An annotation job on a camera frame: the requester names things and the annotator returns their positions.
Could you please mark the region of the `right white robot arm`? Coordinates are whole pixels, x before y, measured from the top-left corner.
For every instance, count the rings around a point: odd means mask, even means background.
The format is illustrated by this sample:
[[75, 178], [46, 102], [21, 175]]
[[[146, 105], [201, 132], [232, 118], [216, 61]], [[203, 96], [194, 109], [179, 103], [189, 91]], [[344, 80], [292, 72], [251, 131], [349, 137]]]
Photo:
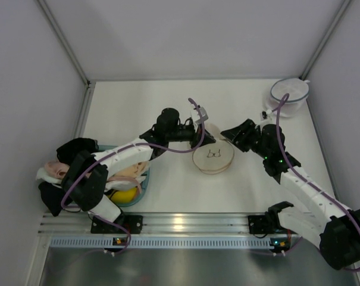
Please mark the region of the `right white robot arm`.
[[221, 135], [240, 151], [259, 155], [266, 173], [308, 209], [304, 214], [287, 201], [269, 207], [266, 215], [274, 228], [302, 236], [335, 270], [360, 261], [360, 209], [352, 210], [337, 201], [306, 174], [300, 162], [285, 150], [279, 125], [260, 127], [247, 119]]

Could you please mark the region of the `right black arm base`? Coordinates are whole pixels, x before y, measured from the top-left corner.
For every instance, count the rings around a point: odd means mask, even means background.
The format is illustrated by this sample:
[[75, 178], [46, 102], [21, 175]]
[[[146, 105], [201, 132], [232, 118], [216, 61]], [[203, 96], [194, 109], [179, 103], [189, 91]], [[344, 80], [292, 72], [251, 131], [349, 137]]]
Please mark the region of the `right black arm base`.
[[248, 216], [249, 233], [252, 235], [285, 234], [278, 217], [268, 212]]

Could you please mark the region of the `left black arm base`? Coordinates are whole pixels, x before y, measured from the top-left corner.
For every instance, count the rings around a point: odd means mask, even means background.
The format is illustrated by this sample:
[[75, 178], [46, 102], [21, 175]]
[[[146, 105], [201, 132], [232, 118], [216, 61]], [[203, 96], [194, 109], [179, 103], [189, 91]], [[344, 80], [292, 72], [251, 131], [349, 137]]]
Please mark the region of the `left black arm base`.
[[[143, 226], [143, 216], [122, 214], [114, 224], [121, 226], [130, 234], [140, 234]], [[91, 234], [123, 234], [120, 228], [107, 223], [103, 219], [93, 216], [90, 229]]]

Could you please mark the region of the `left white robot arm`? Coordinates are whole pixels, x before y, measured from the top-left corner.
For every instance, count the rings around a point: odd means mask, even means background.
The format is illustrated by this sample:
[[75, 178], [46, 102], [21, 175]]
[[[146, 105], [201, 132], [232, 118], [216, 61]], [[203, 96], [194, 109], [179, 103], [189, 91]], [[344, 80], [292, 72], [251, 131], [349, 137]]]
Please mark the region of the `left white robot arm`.
[[169, 147], [171, 142], [189, 143], [190, 152], [214, 143], [214, 137], [205, 129], [206, 120], [207, 112], [200, 105], [192, 108], [191, 116], [184, 123], [181, 123], [176, 109], [165, 108], [156, 123], [132, 142], [93, 154], [79, 152], [61, 183], [65, 192], [61, 207], [66, 207], [66, 200], [70, 198], [80, 210], [103, 222], [116, 223], [123, 212], [105, 195], [107, 180], [134, 164], [173, 152]]

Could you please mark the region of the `beige mesh laundry bag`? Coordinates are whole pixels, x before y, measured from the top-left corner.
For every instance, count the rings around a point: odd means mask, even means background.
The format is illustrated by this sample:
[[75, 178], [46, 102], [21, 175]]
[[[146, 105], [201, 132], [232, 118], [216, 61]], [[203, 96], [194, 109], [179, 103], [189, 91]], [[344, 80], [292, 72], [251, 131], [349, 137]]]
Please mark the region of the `beige mesh laundry bag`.
[[195, 150], [192, 161], [202, 173], [216, 175], [229, 168], [234, 159], [234, 148], [221, 136], [221, 131], [215, 124], [206, 123], [205, 127], [216, 142]]

